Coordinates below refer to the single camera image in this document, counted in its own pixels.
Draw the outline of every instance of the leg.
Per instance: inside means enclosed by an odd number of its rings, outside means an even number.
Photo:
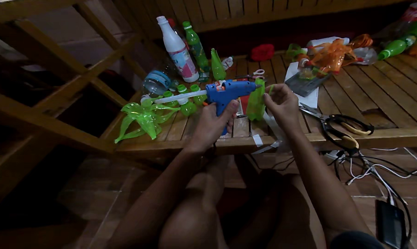
[[[162,228],[158,244],[160,249],[227,248],[216,204],[223,192],[223,175],[228,163],[233,163],[232,156],[217,157],[204,172],[190,180],[184,199]]]
[[[325,235],[299,175],[285,175],[278,225],[267,249],[325,249]]]

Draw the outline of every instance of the scissor handle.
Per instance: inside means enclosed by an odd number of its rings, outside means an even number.
[[[343,126],[344,128],[346,128],[349,132],[356,134],[356,135],[360,135],[360,136],[368,136],[371,135],[373,133],[373,131],[375,130],[374,126],[372,126],[371,124],[365,124],[357,119],[355,119],[354,117],[351,116],[346,116],[346,115],[341,115],[341,114],[333,114],[329,116],[329,119],[331,122],[340,124],[341,126]],[[358,125],[360,125],[362,127],[362,130],[354,127],[353,125],[351,125],[351,123],[349,123],[347,120],[350,120],[352,122],[357,123]]]
[[[265,70],[263,69],[258,69],[255,72],[253,72],[253,75],[263,75],[265,73]]]
[[[352,156],[353,154],[358,152],[358,150],[359,150],[358,141],[356,141],[352,136],[350,136],[348,134],[345,134],[345,133],[342,133],[342,132],[336,130],[335,128],[333,128],[332,125],[331,125],[331,119],[330,118],[328,118],[324,122],[322,122],[322,129],[324,130],[324,136],[327,140],[329,140],[330,142],[332,142],[336,146],[345,150],[350,156]],[[346,140],[346,141],[352,142],[353,146],[352,147],[347,147],[342,143],[338,143],[328,133],[331,133],[331,134],[337,136],[341,140]]]

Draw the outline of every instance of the black scissors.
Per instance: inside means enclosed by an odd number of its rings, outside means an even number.
[[[341,114],[323,115],[323,114],[319,113],[318,111],[316,111],[315,109],[309,107],[308,105],[305,105],[303,103],[300,103],[300,104],[302,106],[300,106],[299,108],[302,111],[305,111],[306,113],[308,113],[310,115],[313,115],[313,116],[315,116],[315,117],[317,117],[321,120],[322,129],[324,130],[325,138],[327,140],[329,140],[330,142],[332,142],[333,144],[339,146],[340,148],[342,148],[346,152],[348,152],[348,154],[350,156],[352,156],[353,154],[358,152],[358,150],[359,150],[358,141],[356,141],[349,134],[340,132],[340,131],[336,130],[335,128],[333,128],[331,123],[333,122],[335,124],[341,125],[342,127],[346,128],[349,132],[351,132],[353,134],[356,134],[356,135],[360,135],[360,136],[371,135],[373,133],[374,129],[375,129],[372,125],[364,124],[363,122],[361,122],[361,121],[359,121],[359,120],[357,120],[353,117],[345,116],[345,115],[341,115]],[[358,124],[362,129],[358,129],[358,128],[354,127],[351,123],[349,123],[349,121]],[[353,146],[352,147],[347,147],[347,146],[344,146],[344,144],[342,144],[342,143],[336,142],[332,137],[330,137],[330,135],[328,133],[331,133],[331,134],[337,136],[341,140],[345,140],[345,141],[349,141],[349,142],[353,143]]]

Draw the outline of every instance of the wooden table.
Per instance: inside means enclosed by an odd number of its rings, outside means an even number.
[[[227,71],[227,79],[264,69],[266,86],[283,83],[289,63],[283,51],[263,62],[235,56],[233,67]],[[211,81],[200,83],[201,88]],[[371,123],[375,127],[372,135],[354,136],[361,148],[417,147],[417,59],[398,55],[374,65],[342,68],[339,75],[331,77],[319,88],[318,110],[324,114],[341,113]],[[301,111],[298,117],[302,130],[317,150],[336,149],[322,136],[316,118]],[[190,117],[177,112],[161,125],[162,132],[155,140],[148,135],[126,139],[120,142],[116,152],[134,157],[176,155],[191,138],[198,118],[199,112]],[[136,128],[138,124],[133,124],[127,132]],[[276,141],[264,121],[250,122],[244,117],[234,121],[232,134],[217,140],[215,153],[251,153],[263,148],[256,147],[251,137],[254,134],[261,136],[264,146]]]

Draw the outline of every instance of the bottle bottom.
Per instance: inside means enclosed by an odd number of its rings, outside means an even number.
[[[191,76],[191,77],[189,77],[189,78],[184,78],[184,77],[183,77],[183,80],[184,80],[185,82],[188,82],[188,83],[195,82],[195,81],[197,81],[198,79],[199,79],[199,74],[198,74],[198,73],[196,73],[196,74],[192,75],[192,76]]]

